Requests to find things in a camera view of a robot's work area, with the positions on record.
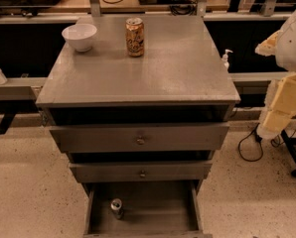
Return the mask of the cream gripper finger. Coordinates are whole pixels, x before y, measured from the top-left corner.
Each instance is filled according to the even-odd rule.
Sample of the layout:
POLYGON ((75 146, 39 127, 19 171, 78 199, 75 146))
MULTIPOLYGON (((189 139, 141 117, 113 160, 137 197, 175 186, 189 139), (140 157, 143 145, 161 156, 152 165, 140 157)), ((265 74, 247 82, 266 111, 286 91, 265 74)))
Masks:
POLYGON ((291 72, 280 80, 272 80, 264 103, 257 134, 262 139, 273 139, 296 116, 296 72, 291 72))
POLYGON ((274 32, 266 40, 264 40, 262 43, 257 45, 257 47, 255 48, 255 52, 258 55, 265 56, 265 57, 275 56, 277 40, 280 34, 281 34, 280 30, 274 32))

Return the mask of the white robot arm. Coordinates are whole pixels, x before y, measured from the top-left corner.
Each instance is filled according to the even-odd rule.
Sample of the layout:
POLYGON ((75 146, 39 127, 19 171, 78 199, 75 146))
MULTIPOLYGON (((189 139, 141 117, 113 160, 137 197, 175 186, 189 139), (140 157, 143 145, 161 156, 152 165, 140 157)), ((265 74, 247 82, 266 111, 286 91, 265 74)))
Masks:
POLYGON ((275 56, 276 64, 288 71, 285 77, 268 85, 259 117, 257 134, 263 139, 273 139, 296 116, 296 10, 255 52, 265 57, 275 56))

